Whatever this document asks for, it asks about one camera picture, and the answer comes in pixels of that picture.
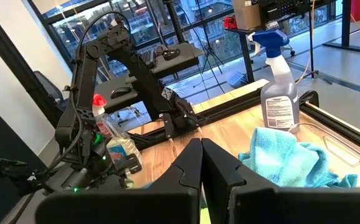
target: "red bottle cap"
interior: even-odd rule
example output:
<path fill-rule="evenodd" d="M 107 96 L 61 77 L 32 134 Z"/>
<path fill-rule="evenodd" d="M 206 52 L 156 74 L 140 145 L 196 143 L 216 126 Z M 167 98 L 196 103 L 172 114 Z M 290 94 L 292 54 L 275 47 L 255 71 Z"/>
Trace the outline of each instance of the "red bottle cap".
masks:
<path fill-rule="evenodd" d="M 105 105 L 107 105 L 107 101 L 100 94 L 94 94 L 93 105 L 94 106 L 105 106 Z"/>

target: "clear plastic bottle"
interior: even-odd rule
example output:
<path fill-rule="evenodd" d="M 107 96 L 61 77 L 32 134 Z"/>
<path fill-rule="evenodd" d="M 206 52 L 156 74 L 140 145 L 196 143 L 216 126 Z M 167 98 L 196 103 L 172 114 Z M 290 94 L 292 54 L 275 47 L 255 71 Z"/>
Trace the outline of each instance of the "clear plastic bottle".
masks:
<path fill-rule="evenodd" d="M 105 113 L 104 106 L 106 104 L 107 101 L 102 96 L 94 94 L 93 115 L 101 133 L 106 137 L 112 138 L 107 144 L 107 149 L 111 155 L 112 161 L 119 161 L 127 155 L 134 153 L 140 164 L 143 165 L 143 158 L 137 149 L 135 142 L 119 127 L 111 116 Z"/>

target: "tripod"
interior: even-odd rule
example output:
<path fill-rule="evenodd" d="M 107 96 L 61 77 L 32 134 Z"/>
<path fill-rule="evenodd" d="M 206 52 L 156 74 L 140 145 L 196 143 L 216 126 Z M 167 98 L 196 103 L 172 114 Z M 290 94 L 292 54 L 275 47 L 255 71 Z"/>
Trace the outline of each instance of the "tripod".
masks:
<path fill-rule="evenodd" d="M 324 82 L 332 85 L 332 82 L 329 81 L 328 79 L 326 79 L 325 77 L 321 76 L 318 70 L 315 70 L 315 66 L 314 66 L 314 56 L 313 56 L 313 22 L 312 19 L 312 12 L 310 10 L 310 0 L 309 0 L 309 34 L 310 34 L 310 65 L 311 65 L 311 72 L 309 73 L 311 75 L 312 78 L 319 78 L 321 80 L 323 80 Z"/>
<path fill-rule="evenodd" d="M 206 67 L 206 63 L 209 65 L 209 68 L 211 69 L 213 75 L 215 75 L 215 73 L 213 72 L 211 63 L 209 61 L 209 56 L 213 57 L 213 60 L 215 61 L 217 68 L 219 69 L 220 73 L 223 74 L 222 70 L 220 69 L 220 65 L 217 63 L 217 61 L 219 61 L 222 65 L 224 65 L 224 63 L 222 62 L 222 60 L 220 60 L 220 58 L 215 54 L 215 52 L 213 51 L 213 48 L 211 46 L 211 43 L 209 42 L 209 37 L 207 36 L 207 32 L 206 32 L 206 24 L 204 23 L 204 19 L 202 18 L 202 10 L 201 10 L 201 4 L 199 2 L 200 0 L 197 0 L 197 5 L 198 5 L 198 11 L 199 11 L 199 15 L 201 17 L 201 23 L 202 28 L 204 29 L 204 34 L 205 34 L 205 38 L 206 38 L 206 42 L 207 42 L 207 47 L 202 46 L 203 48 L 206 49 L 206 58 L 205 58 L 205 62 L 204 62 L 204 66 L 202 67 L 202 73 L 205 70 Z"/>

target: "spray bottle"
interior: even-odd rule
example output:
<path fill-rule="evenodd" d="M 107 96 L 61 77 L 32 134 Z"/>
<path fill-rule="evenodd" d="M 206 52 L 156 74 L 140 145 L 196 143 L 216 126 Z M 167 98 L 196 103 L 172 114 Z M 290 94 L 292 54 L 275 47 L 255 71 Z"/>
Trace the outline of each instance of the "spray bottle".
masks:
<path fill-rule="evenodd" d="M 272 68 L 274 82 L 266 84 L 260 93 L 263 120 L 266 128 L 288 131 L 299 123 L 298 90 L 291 70 L 281 55 L 281 46 L 289 44 L 289 38 L 279 30 L 252 33 L 248 40 L 255 42 L 255 54 L 260 46 L 266 48 L 266 64 Z"/>

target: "blue microfiber cloth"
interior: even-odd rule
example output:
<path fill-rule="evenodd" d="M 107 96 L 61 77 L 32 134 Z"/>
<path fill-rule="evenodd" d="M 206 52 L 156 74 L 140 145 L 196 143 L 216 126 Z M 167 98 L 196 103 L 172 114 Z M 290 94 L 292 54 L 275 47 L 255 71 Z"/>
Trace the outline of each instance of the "blue microfiber cloth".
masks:
<path fill-rule="evenodd" d="M 356 187 L 358 176 L 343 180 L 329 171 L 326 152 L 314 144 L 296 142 L 286 131 L 257 128 L 250 152 L 239 154 L 247 167 L 281 187 Z"/>

